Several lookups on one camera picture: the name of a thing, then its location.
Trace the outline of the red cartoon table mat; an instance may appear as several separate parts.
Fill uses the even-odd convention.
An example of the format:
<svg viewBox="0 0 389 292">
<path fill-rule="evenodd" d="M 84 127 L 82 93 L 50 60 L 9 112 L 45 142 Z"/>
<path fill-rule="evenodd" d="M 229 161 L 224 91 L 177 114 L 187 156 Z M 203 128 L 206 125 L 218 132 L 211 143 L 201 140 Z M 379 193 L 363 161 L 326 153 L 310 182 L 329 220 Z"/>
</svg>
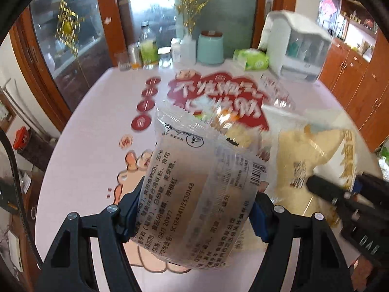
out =
<svg viewBox="0 0 389 292">
<path fill-rule="evenodd" d="M 285 90 L 277 80 L 263 74 L 255 84 L 251 76 L 181 70 L 169 87 L 169 101 L 157 108 L 159 135 L 177 129 L 225 140 L 255 154 L 268 170 L 260 192 L 276 186 L 276 129 L 261 108 L 280 101 Z"/>
</svg>

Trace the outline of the white tabletop sterilizer cabinet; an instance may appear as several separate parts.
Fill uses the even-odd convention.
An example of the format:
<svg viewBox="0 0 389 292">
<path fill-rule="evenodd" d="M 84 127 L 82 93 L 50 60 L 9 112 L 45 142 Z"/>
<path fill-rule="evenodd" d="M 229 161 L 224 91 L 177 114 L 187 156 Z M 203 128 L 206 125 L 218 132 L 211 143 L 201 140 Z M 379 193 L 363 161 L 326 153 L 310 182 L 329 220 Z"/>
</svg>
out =
<svg viewBox="0 0 389 292">
<path fill-rule="evenodd" d="M 331 35 L 315 21 L 292 11 L 271 11 L 265 19 L 258 49 L 280 78 L 315 82 L 332 45 Z"/>
</svg>

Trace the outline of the wooden wall cabinet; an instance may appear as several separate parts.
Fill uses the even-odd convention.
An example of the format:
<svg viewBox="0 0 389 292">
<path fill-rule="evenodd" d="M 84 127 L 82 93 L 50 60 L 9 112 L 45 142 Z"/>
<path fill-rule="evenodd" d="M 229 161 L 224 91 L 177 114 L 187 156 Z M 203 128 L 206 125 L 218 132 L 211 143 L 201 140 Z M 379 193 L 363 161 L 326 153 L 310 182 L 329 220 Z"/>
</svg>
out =
<svg viewBox="0 0 389 292">
<path fill-rule="evenodd" d="M 374 151 L 388 138 L 388 40 L 359 0 L 320 0 L 317 23 L 333 38 L 319 79 Z"/>
</svg>

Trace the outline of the green tissue pack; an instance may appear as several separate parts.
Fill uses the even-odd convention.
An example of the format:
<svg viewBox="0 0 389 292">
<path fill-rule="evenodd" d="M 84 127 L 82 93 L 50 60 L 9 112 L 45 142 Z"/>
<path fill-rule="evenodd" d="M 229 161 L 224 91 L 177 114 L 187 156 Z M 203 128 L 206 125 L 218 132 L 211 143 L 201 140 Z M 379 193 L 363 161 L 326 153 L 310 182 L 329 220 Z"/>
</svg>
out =
<svg viewBox="0 0 389 292">
<path fill-rule="evenodd" d="M 258 49 L 236 49 L 233 54 L 235 62 L 244 71 L 261 71 L 269 67 L 269 57 Z"/>
</svg>

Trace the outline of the small glass jar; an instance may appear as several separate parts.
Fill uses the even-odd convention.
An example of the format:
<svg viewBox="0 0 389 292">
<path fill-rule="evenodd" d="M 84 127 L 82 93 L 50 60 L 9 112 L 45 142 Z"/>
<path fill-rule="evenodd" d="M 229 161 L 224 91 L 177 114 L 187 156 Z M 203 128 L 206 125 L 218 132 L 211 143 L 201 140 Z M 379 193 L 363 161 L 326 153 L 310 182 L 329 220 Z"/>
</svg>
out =
<svg viewBox="0 0 389 292">
<path fill-rule="evenodd" d="M 159 56 L 159 67 L 168 68 L 171 66 L 171 48 L 170 47 L 161 47 L 158 49 Z"/>
</svg>

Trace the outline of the yellow pastry snack packet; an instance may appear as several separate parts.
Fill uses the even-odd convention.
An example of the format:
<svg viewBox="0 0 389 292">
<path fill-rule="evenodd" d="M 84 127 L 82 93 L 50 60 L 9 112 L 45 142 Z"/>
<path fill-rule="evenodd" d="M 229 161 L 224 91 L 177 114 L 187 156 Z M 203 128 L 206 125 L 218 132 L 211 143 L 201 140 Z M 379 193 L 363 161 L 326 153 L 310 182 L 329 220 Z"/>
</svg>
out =
<svg viewBox="0 0 389 292">
<path fill-rule="evenodd" d="M 316 130 L 306 125 L 279 133 L 263 132 L 257 155 L 268 169 L 258 192 L 266 193 L 275 205 L 292 214 L 311 216 L 320 212 L 332 228 L 340 223 L 335 209 L 309 192 L 307 179 L 317 175 L 346 191 L 352 189 L 357 164 L 353 130 Z"/>
</svg>

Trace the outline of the green label glass bottle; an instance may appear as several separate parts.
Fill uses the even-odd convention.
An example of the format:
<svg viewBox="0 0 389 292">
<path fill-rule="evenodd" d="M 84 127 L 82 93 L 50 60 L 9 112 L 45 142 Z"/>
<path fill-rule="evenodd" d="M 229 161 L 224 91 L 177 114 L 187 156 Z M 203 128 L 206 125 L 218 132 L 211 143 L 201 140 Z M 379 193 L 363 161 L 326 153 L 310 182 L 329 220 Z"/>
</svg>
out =
<svg viewBox="0 0 389 292">
<path fill-rule="evenodd" d="M 153 69 L 159 64 L 157 38 L 149 27 L 148 22 L 141 25 L 141 35 L 139 37 L 139 48 L 142 57 L 143 67 Z"/>
</svg>

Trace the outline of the mint green canister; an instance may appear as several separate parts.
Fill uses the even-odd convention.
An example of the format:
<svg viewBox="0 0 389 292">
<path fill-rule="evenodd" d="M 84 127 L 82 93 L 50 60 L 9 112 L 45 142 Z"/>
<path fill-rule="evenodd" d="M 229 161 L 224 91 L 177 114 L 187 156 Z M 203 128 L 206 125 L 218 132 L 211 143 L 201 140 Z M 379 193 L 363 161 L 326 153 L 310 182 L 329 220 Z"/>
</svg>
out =
<svg viewBox="0 0 389 292">
<path fill-rule="evenodd" d="M 197 61 L 203 65 L 221 65 L 224 62 L 223 33 L 203 30 L 197 43 Z"/>
</svg>

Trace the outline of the clear cake packet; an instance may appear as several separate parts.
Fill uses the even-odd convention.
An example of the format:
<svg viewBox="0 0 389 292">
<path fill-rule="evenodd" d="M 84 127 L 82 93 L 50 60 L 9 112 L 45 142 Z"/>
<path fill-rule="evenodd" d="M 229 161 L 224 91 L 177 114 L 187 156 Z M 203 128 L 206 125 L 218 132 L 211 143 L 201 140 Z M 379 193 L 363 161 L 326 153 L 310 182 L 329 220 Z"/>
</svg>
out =
<svg viewBox="0 0 389 292">
<path fill-rule="evenodd" d="M 225 140 L 177 129 L 158 134 L 136 214 L 134 241 L 164 262 L 224 267 L 268 170 Z"/>
</svg>

